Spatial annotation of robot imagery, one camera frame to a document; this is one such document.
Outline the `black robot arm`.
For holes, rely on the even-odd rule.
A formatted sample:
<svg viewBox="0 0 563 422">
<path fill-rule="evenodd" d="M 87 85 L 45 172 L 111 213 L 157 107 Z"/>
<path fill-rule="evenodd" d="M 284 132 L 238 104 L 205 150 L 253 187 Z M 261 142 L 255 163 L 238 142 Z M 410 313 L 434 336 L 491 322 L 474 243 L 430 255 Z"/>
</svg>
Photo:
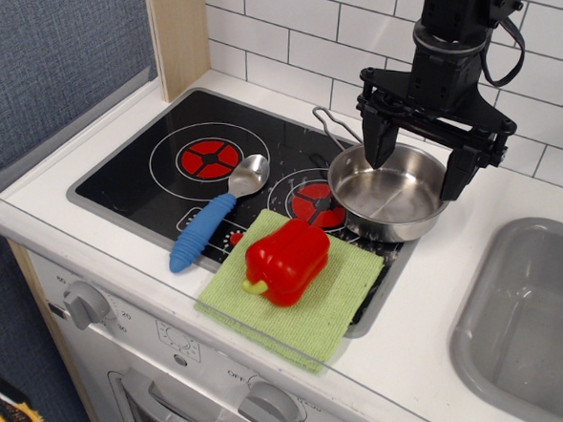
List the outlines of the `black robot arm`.
<svg viewBox="0 0 563 422">
<path fill-rule="evenodd" d="M 487 62 L 496 28 L 508 32 L 519 48 L 525 46 L 511 14 L 522 0 L 424 0 L 415 23 L 415 43 L 409 72 L 364 68 L 357 108 L 363 121 L 365 160 L 374 169 L 395 151 L 396 137 L 405 129 L 447 146 L 451 154 L 440 199 L 456 200 L 477 170 L 498 166 L 507 138 L 517 126 L 490 105 L 478 89 L 479 80 L 500 88 L 522 69 L 521 62 L 501 79 L 491 77 Z"/>
</svg>

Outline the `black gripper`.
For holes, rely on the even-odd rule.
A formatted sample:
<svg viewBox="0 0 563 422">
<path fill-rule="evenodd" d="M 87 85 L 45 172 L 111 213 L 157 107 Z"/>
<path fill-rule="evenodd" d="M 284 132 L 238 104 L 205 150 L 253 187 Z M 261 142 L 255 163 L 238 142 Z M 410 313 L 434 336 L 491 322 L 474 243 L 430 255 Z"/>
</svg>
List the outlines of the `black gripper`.
<svg viewBox="0 0 563 422">
<path fill-rule="evenodd" d="M 480 95 L 479 79 L 496 88 L 516 78 L 521 64 L 495 79 L 490 74 L 489 40 L 447 41 L 413 36 L 416 44 L 408 72 L 364 68 L 357 109 L 363 120 L 365 160 L 373 169 L 393 154 L 400 129 L 452 150 L 440 199 L 460 197 L 482 165 L 499 165 L 516 124 Z"/>
</svg>

